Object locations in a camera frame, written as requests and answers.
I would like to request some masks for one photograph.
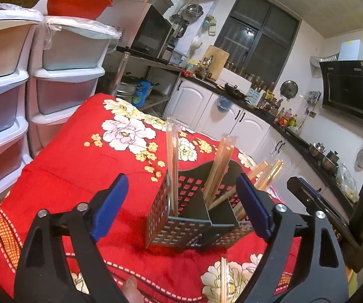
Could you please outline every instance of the wooden board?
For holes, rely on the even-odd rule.
[[[214,57],[212,59],[211,66],[209,66],[209,72],[212,74],[211,79],[216,81],[219,78],[223,66],[229,58],[229,53],[219,49],[218,47],[210,45],[202,59],[205,57],[209,58],[211,55]]]

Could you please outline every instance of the black cabinet handle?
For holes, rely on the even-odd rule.
[[[235,117],[235,120],[237,120],[237,118],[239,117],[239,114],[240,114],[240,109],[239,109],[239,111],[237,112],[237,115],[236,115],[236,117]]]
[[[284,142],[279,148],[278,148],[278,153],[280,153],[280,149],[281,147],[285,144],[286,142]]]
[[[276,147],[274,148],[275,151],[277,151],[277,147],[278,145],[282,142],[282,140],[280,140],[277,144],[276,144]]]

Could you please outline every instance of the silver bolt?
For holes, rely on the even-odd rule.
[[[37,216],[39,218],[43,218],[44,216],[47,216],[47,214],[48,214],[47,210],[39,210],[38,213],[37,213]]]
[[[286,212],[287,208],[284,204],[277,204],[276,209],[278,212]]]
[[[83,212],[89,208],[89,205],[87,203],[80,203],[78,206],[76,206],[76,209],[79,212]]]
[[[326,214],[324,214],[322,211],[316,211],[316,216],[318,218],[325,218],[326,217]]]

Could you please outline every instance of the kitchen counter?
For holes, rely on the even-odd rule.
[[[331,192],[334,194],[334,196],[337,198],[338,202],[341,204],[342,208],[345,210],[345,212],[348,214],[349,217],[351,217],[353,211],[354,211],[354,205],[350,200],[341,192],[341,190],[336,185],[336,180],[333,176],[330,176],[322,167],[318,164],[318,162],[310,156],[308,153],[307,147],[303,146],[303,143],[300,143],[300,141],[293,136],[291,136],[288,132],[285,131],[285,129],[282,126],[279,126],[278,124],[275,124],[270,119],[267,119],[265,116],[265,112],[253,107],[249,103],[247,103],[244,100],[237,100],[232,97],[230,97],[225,90],[220,89],[216,83],[209,81],[209,80],[202,80],[199,78],[187,78],[185,76],[182,76],[182,78],[189,80],[195,84],[198,84],[199,86],[202,86],[203,88],[206,88],[210,90],[211,92],[218,94],[220,96],[224,96],[225,98],[229,99],[231,102],[236,104],[242,109],[245,109],[246,111],[254,114],[258,118],[264,120],[270,126],[275,129],[281,136],[286,139],[297,151],[298,153],[303,157],[303,159],[309,164],[309,166],[312,168],[312,170],[317,174],[317,176],[322,180],[322,182],[331,190]]]

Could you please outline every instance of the floral tablecloth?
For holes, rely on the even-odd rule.
[[[179,168],[187,170],[213,160],[219,142],[183,128],[179,133]],[[232,158],[244,170],[253,161],[235,149]],[[30,224],[40,209],[70,210],[108,188],[122,172],[129,192],[108,236],[97,246],[113,278],[122,286],[134,275],[146,302],[219,301],[219,259],[230,266],[233,302],[256,269],[265,242],[251,233],[228,251],[205,253],[169,248],[145,248],[146,215],[166,173],[165,123],[131,104],[103,94],[89,98],[53,141],[27,165],[0,206],[0,284],[13,294],[14,275]],[[88,292],[70,240],[65,252],[76,287]],[[293,245],[277,292],[287,287],[295,264]]]

